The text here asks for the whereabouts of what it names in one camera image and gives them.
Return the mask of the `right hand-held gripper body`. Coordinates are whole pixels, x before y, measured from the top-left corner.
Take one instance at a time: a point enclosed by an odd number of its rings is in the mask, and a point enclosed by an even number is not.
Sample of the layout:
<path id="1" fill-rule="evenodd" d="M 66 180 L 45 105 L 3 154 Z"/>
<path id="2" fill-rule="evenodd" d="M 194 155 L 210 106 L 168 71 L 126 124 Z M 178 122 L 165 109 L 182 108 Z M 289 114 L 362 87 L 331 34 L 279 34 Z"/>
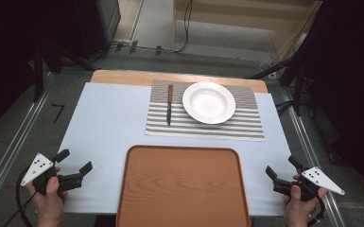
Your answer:
<path id="1" fill-rule="evenodd" d="M 301 200 L 310 201 L 319 194 L 320 188 L 325 188 L 334 193 L 344 195 L 345 191 L 332 181 L 317 166 L 299 171 L 299 179 L 296 182 L 288 182 L 280 179 L 275 172 L 272 172 L 273 190 L 286 196 L 290 196 L 292 185 L 301 188 Z"/>

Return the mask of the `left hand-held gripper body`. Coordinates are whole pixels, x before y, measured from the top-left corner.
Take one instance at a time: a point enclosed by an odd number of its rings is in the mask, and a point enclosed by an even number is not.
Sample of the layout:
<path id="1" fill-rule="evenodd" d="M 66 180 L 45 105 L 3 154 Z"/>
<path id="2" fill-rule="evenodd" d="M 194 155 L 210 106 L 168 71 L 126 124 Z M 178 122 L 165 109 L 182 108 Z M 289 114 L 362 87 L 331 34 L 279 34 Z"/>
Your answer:
<path id="1" fill-rule="evenodd" d="M 51 177 L 57 177 L 60 182 L 58 194 L 64 191 L 80 188 L 82 186 L 84 176 L 82 176 L 79 172 L 70 175 L 58 175 L 54 157 L 47 158 L 43 154 L 37 153 L 34 160 L 26 170 L 25 176 L 21 179 L 21 186 L 27 186 L 29 183 L 32 183 L 37 192 L 45 195 L 48 180 Z"/>

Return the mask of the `person's right hand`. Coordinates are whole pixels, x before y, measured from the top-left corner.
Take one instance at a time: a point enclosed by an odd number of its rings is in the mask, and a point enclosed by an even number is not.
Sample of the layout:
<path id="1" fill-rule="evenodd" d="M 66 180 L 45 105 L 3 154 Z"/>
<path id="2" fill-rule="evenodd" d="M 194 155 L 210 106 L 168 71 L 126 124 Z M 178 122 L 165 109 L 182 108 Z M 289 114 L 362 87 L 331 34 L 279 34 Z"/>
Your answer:
<path id="1" fill-rule="evenodd" d="M 284 222 L 286 227 L 308 227 L 309 216 L 319 204 L 319 200 L 314 198 L 310 201 L 301 199 L 302 191 L 298 185 L 290 187 L 290 196 L 284 196 L 286 210 L 284 212 Z"/>

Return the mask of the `person's left hand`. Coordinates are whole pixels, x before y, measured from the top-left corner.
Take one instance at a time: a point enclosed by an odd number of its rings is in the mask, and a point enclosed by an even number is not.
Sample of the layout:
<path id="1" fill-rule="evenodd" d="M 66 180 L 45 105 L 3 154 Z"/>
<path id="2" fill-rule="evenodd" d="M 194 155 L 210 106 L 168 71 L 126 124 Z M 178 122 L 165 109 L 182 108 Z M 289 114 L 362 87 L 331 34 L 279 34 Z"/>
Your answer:
<path id="1" fill-rule="evenodd" d="M 32 202 L 37 210 L 37 227 L 61 227 L 64 205 L 58 195 L 59 186 L 57 177 L 51 177 L 48 180 L 45 195 L 37 192 L 32 183 L 26 186 L 29 194 L 33 196 Z"/>

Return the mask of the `striped placemat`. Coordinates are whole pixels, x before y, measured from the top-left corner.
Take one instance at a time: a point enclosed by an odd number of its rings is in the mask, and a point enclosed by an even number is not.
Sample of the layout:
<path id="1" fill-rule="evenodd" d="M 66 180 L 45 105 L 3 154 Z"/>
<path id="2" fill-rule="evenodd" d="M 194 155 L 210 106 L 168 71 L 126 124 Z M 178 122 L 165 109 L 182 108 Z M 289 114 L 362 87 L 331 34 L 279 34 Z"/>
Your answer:
<path id="1" fill-rule="evenodd" d="M 173 84 L 171 124 L 167 126 L 167 89 Z M 153 82 L 147 110 L 146 134 L 211 139 L 263 141 L 265 134 L 254 91 L 250 87 L 222 85 L 235 100 L 234 115 L 221 124 L 204 124 L 192 118 L 182 105 L 182 95 L 194 83 Z"/>

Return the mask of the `black metal stand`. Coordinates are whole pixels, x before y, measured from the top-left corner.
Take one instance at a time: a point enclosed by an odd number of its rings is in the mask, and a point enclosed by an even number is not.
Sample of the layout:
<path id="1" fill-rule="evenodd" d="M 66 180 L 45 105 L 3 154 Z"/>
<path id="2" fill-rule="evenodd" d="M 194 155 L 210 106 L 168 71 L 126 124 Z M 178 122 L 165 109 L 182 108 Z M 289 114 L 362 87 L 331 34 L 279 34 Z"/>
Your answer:
<path id="1" fill-rule="evenodd" d="M 245 79 L 262 79 L 271 73 L 284 69 L 284 73 L 281 75 L 279 83 L 282 87 L 287 87 L 292 82 L 295 82 L 293 97 L 292 100 L 288 101 L 287 106 L 292 107 L 297 115 L 301 115 L 299 107 L 301 104 L 304 73 L 306 72 L 306 66 L 304 65 L 306 62 L 305 56 L 309 53 L 311 45 L 316 41 L 316 36 L 321 25 L 325 22 L 323 16 L 318 15 L 318 11 L 322 9 L 322 2 L 323 0 L 320 0 L 316 3 L 315 8 L 310 12 L 309 19 L 307 19 L 304 24 L 307 25 L 312 19 L 319 20 L 319 22 L 309 28 L 308 34 L 303 39 L 303 42 L 296 52 L 284 61 L 277 61 L 273 66 L 263 72 L 245 77 Z"/>
<path id="2" fill-rule="evenodd" d="M 33 41 L 33 57 L 34 57 L 34 79 L 35 79 L 35 95 L 34 102 L 37 102 L 43 95 L 43 61 L 47 64 L 52 72 L 60 73 L 63 67 L 59 55 L 65 56 L 73 63 L 81 66 L 87 71 L 95 71 L 96 68 L 91 64 L 83 61 L 70 50 L 60 46 L 59 44 L 48 41 L 35 39 Z"/>

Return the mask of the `brown wooden tray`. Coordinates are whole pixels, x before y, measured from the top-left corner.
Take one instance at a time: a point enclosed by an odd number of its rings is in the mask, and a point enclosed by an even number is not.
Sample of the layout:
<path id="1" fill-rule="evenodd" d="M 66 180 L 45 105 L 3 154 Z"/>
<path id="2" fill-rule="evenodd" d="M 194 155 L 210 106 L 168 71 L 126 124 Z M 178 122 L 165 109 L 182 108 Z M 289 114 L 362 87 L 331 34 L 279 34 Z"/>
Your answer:
<path id="1" fill-rule="evenodd" d="M 130 148 L 116 226 L 250 227 L 238 154 L 231 148 Z"/>

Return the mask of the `white deep plate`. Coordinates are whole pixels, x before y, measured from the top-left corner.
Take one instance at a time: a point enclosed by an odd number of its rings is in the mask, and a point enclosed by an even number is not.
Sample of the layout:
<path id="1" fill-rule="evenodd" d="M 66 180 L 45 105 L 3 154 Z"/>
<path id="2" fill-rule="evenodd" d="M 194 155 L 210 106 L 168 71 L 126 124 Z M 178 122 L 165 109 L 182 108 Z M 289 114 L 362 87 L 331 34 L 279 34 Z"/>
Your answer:
<path id="1" fill-rule="evenodd" d="M 182 105 L 192 118 L 210 125 L 226 122 L 236 109 L 232 93 L 214 82 L 197 82 L 187 87 Z"/>

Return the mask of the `power strip with plugs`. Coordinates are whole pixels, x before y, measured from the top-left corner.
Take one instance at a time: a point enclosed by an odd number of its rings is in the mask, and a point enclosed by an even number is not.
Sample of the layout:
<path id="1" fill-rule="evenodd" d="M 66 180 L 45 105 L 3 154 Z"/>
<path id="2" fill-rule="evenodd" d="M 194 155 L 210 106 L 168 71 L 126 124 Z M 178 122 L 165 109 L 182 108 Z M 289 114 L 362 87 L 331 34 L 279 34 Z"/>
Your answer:
<path id="1" fill-rule="evenodd" d="M 113 41 L 110 45 L 110 49 L 114 50 L 115 52 L 118 52 L 123 48 L 127 48 L 130 54 L 135 53 L 137 49 L 153 51 L 156 55 L 160 55 L 162 52 L 165 51 L 159 45 L 157 45 L 156 47 L 141 46 L 138 44 L 137 41 Z"/>

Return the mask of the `dark cabinet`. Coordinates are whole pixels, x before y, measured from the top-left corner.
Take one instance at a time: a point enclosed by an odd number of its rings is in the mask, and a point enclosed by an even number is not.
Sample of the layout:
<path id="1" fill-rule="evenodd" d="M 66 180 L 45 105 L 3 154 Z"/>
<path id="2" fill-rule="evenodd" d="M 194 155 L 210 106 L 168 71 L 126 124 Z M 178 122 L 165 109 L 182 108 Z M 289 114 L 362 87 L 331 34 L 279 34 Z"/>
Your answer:
<path id="1" fill-rule="evenodd" d="M 82 37 L 82 56 L 106 51 L 121 20 L 118 0 L 75 0 Z"/>

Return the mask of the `light wooden shelf unit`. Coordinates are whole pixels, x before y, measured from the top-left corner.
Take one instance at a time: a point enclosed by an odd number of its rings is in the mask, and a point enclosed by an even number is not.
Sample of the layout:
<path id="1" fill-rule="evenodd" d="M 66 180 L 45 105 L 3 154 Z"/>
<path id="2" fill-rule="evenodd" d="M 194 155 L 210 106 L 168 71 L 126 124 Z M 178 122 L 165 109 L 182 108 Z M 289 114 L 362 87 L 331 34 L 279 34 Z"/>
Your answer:
<path id="1" fill-rule="evenodd" d="M 277 56 L 284 61 L 309 31 L 323 0 L 172 0 L 171 46 L 176 22 L 191 11 L 193 22 L 266 29 Z"/>

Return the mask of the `aluminium floor rail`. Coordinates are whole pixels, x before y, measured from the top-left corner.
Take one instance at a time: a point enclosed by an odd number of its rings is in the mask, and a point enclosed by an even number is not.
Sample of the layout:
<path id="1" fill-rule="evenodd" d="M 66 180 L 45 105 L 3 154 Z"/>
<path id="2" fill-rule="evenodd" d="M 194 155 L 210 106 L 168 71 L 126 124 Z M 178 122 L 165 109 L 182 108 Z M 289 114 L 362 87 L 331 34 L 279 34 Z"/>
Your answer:
<path id="1" fill-rule="evenodd" d="M 340 188 L 344 188 L 339 178 L 339 169 L 329 160 L 329 153 L 319 132 L 318 125 L 310 117 L 305 106 L 299 108 L 296 114 L 293 107 L 288 107 L 282 114 L 282 126 L 286 133 L 291 153 L 307 166 L 317 166 Z M 315 227 L 348 227 L 339 208 L 338 199 L 344 199 L 334 192 L 328 192 L 323 197 L 325 204 L 324 219 Z"/>
<path id="2" fill-rule="evenodd" d="M 34 101 L 35 86 L 32 85 L 0 118 L 0 189 L 18 155 L 22 153 L 22 146 L 34 127 L 58 76 L 58 73 L 47 73 L 43 76 L 44 91 L 36 101 Z"/>

